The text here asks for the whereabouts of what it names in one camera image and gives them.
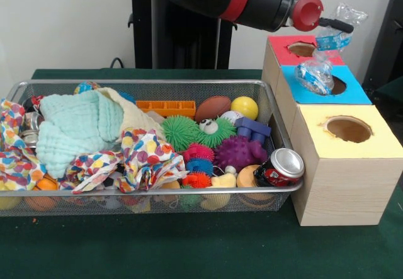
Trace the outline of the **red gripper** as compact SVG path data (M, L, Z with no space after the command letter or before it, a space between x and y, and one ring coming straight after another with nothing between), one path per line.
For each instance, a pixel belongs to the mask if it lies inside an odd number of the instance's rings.
M337 19L321 18L324 7L321 0L298 0L293 7L292 25L299 31L311 31L318 25L344 33L352 33L354 26Z

